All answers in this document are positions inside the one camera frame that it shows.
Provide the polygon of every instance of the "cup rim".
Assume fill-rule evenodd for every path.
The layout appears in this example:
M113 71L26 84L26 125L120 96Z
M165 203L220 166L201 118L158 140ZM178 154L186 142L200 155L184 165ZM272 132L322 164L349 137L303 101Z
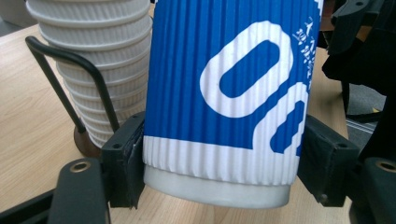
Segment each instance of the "cup rim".
M89 1L88 2L105 2L105 1L110 1L110 0L102 0L102 1ZM59 2L80 2L78 0L76 1L59 1ZM128 15L127 17L121 17L121 18L116 18L114 20L107 20L107 21L67 21L67 20L61 20L58 18L51 18L46 15L40 14L39 12L35 11L32 9L30 6L29 2L26 2L26 7L29 11L29 13L37 19L40 22L51 24L51 25L56 25L60 27L70 27L70 28L101 28L101 27L107 27L107 26L112 26L112 25L119 25L126 23L128 21L134 21L140 18L143 18L144 15L147 14L149 11L149 1L145 7L142 7L139 11L137 11L135 14Z
M73 95L71 95L70 97L72 98L72 100L73 100L73 102L75 103L75 105L80 109L79 111L80 111L82 114L84 113L83 110L85 110L86 112L89 112L89 113L93 113L93 114L102 114L102 115L105 115L105 114L106 114L106 111L105 111L105 110L98 110L98 109L88 108L87 106L81 105L81 104L79 104L78 102L76 102L76 101L74 100ZM140 102L138 102L138 103L135 103L135 104L133 104L133 105L130 105L129 107L124 107L124 108L122 108L122 109L115 109L114 111L115 111L116 113L117 113L117 112L122 113L122 112L131 110L131 109L134 109L134 108L136 108L136 107L142 105L143 103L145 103L145 101L146 101L146 100L142 100L142 101L140 101Z
M65 82L64 85L66 86L66 88L69 90L70 94L72 94L73 96L77 96L78 98L81 98L83 100L89 100L89 101L95 101L95 102L101 102L102 99L100 98L100 96L87 96L87 95L83 95L79 92L70 90L69 86L67 85L67 83ZM132 97L136 94L138 94L139 92L146 90L148 88L148 83L145 83L144 85L142 85L141 87L139 87L137 90L128 92L127 94L122 94L122 95L117 95L117 96L110 96L110 100L111 101L118 101L118 100L123 100L124 98L127 97Z
M67 80L67 82L70 82L70 83L73 83L73 84L76 84L76 85L79 85L79 86L83 86L83 87L96 87L93 80L92 80L92 82L75 80L75 79L73 79L71 77L68 77L65 74L65 72L61 71L59 68L58 68L58 72L62 76L63 79ZM132 76L106 82L106 85L108 87L118 86L118 85L123 84L124 82L129 82L129 81L135 80L137 78L140 78L140 77L142 77L143 75L145 75L148 72L149 72L149 69L148 68L144 68L142 71L137 72L137 73L133 74Z
M145 37L148 33L151 32L152 20L149 20L149 25L147 27L148 27L148 29L143 31L142 35L135 36L132 39L128 39L126 41L117 42L117 43L111 43L111 44L105 44L105 45L90 45L90 46L62 43L62 42L54 40L54 39L50 38L49 36L47 36L46 34L44 34L41 31L40 26L38 26L38 29L40 30L40 34L43 36L43 38L54 46L61 47L64 49L75 49L75 50L83 50L83 51L99 51L99 50L120 49L120 48L129 46L129 45L132 45L133 43L138 42L139 40L142 39L142 37Z

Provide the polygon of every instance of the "black plastic bracket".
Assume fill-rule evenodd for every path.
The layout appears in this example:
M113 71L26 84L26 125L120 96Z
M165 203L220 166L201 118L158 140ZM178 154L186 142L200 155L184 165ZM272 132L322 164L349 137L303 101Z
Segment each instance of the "black plastic bracket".
M298 176L323 206L341 207L346 198L345 174L359 152L345 137L308 115Z

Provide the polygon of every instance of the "cup stack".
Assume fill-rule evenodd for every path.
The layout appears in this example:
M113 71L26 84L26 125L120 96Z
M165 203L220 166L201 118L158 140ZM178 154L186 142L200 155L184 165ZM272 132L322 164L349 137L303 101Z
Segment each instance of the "cup stack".
M149 0L28 0L49 44L88 59L101 72L119 124L146 107L152 20ZM90 138L102 147L113 131L91 76L57 62Z

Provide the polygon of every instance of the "screw hole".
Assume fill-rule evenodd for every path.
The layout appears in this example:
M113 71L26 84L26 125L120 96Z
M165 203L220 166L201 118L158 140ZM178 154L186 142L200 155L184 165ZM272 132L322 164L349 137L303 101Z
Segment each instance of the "screw hole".
M389 163L389 162L386 162L386 161L378 161L378 162L376 163L376 165L377 165L379 168L381 168L381 169L383 169L383 170L385 170L385 171L396 173L396 166L395 166L395 164L392 164L392 163Z
M88 170L91 167L91 163L88 161L78 162L70 167L72 173L80 173Z
M120 147L122 147L122 144L118 144L118 143L117 143L117 144L114 144L114 145L113 145L113 148L120 148Z
M347 144L344 144L344 143L337 143L337 146L339 146L339 147L347 147Z

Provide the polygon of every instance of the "white cup bottom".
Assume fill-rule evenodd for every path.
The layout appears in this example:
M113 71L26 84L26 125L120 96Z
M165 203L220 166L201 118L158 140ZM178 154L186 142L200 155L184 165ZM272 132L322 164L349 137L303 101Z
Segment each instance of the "white cup bottom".
M234 184L178 175L146 165L145 183L153 189L198 203L236 208L275 208L289 202L290 186Z

